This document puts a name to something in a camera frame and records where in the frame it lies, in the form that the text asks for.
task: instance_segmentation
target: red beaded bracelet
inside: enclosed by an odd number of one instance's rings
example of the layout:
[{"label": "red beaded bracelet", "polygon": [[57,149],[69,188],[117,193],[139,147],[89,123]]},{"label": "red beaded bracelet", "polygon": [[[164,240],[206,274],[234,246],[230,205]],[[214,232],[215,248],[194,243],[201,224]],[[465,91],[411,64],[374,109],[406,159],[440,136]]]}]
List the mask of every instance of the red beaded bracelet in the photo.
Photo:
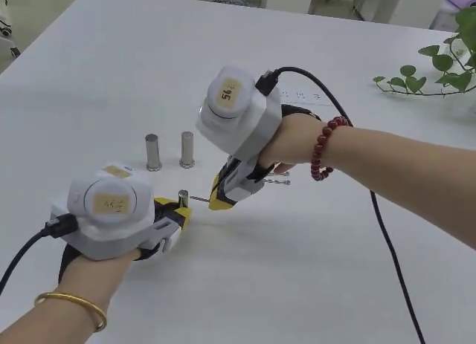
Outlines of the red beaded bracelet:
[{"label": "red beaded bracelet", "polygon": [[314,146],[314,153],[312,154],[311,162],[311,176],[315,181],[323,181],[329,174],[334,171],[331,167],[321,168],[322,154],[326,149],[327,141],[332,135],[332,132],[339,126],[348,126],[349,122],[345,117],[338,116],[330,120],[326,126],[322,129],[321,136],[318,137],[318,142]]}]

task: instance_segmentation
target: plant stem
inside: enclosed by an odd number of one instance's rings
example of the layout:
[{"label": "plant stem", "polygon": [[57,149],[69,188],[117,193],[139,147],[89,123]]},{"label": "plant stem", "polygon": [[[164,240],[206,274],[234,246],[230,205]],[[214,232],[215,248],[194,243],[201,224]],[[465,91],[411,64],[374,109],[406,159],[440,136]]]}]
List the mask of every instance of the plant stem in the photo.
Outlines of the plant stem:
[{"label": "plant stem", "polygon": [[453,51],[453,42],[452,41],[449,45],[449,51],[450,53],[453,55],[453,57],[456,59],[456,61],[458,62],[458,64],[460,65],[460,67],[464,70],[464,71],[467,71],[467,69],[465,68],[465,66],[463,65],[463,63],[460,61],[460,59],[456,56],[456,54],[454,53]]},{"label": "plant stem", "polygon": [[421,94],[414,94],[414,93],[409,93],[409,92],[404,92],[404,91],[397,91],[395,89],[393,90],[385,90],[383,89],[383,87],[381,87],[379,84],[377,84],[377,87],[383,91],[384,93],[397,93],[397,94],[404,94],[404,95],[416,95],[418,97],[445,97],[446,95],[455,95],[455,94],[465,94],[471,90],[475,90],[476,89],[476,85],[469,88],[468,90],[466,90],[465,92],[461,92],[461,91],[452,91],[452,92],[449,92],[449,93],[434,93],[434,94],[425,94],[423,93],[422,91],[419,91]]}]

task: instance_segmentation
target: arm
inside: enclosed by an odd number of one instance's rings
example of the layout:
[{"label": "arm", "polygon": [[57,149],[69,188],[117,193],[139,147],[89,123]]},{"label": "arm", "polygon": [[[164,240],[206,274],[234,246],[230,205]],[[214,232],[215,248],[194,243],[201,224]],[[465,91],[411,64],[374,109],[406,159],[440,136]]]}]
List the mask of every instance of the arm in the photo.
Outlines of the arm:
[{"label": "arm", "polygon": [[[102,262],[80,257],[68,266],[55,291],[81,296],[107,311],[131,261],[137,257],[138,252]],[[96,326],[97,320],[82,306],[47,299],[1,333],[0,344],[80,344]]]},{"label": "arm", "polygon": [[[311,161],[325,124],[303,115],[286,119],[263,151],[262,162]],[[301,147],[293,150],[288,143]],[[475,151],[340,127],[329,139],[322,161],[476,250]],[[277,171],[288,168],[281,165]]]}]

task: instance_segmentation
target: metal peg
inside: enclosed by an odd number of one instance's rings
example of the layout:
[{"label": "metal peg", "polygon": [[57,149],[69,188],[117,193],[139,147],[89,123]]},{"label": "metal peg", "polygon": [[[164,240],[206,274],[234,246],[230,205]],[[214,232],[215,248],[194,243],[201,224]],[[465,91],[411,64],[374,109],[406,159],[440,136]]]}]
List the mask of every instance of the metal peg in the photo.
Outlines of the metal peg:
[{"label": "metal peg", "polygon": [[158,137],[156,134],[148,134],[146,136],[147,151],[147,169],[150,172],[160,171],[162,163],[158,154]]},{"label": "metal peg", "polygon": [[188,208],[188,191],[183,189],[178,192],[178,196],[178,206],[181,208]]},{"label": "metal peg", "polygon": [[190,131],[182,132],[181,134],[181,158],[180,166],[189,169],[195,166],[193,159],[193,133]]}]

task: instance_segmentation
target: bracelet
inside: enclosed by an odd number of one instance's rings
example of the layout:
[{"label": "bracelet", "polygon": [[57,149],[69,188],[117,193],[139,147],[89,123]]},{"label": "bracelet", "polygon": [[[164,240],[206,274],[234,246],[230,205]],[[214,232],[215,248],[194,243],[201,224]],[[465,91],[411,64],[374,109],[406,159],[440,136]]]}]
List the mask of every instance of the bracelet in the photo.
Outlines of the bracelet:
[{"label": "bracelet", "polygon": [[323,181],[329,174],[334,172],[334,169],[331,167],[321,168],[321,158],[322,154],[326,149],[327,141],[332,135],[332,132],[339,126],[348,126],[349,122],[345,117],[339,116],[334,117],[330,120],[326,126],[322,129],[322,134],[318,137],[318,142],[314,146],[314,153],[312,154],[311,162],[311,176],[315,181]]},{"label": "bracelet", "polygon": [[96,327],[95,333],[102,331],[106,326],[107,326],[107,318],[106,318],[106,313],[104,311],[97,307],[94,303],[91,303],[87,299],[84,299],[82,297],[78,296],[73,296],[71,294],[67,293],[60,293],[60,292],[46,292],[40,294],[36,299],[35,299],[35,306],[40,304],[41,302],[45,301],[46,299],[64,299],[65,301],[69,301],[72,303],[75,303],[77,305],[81,305],[85,309],[87,309],[89,312],[92,314],[96,314],[99,318],[99,324]]}]

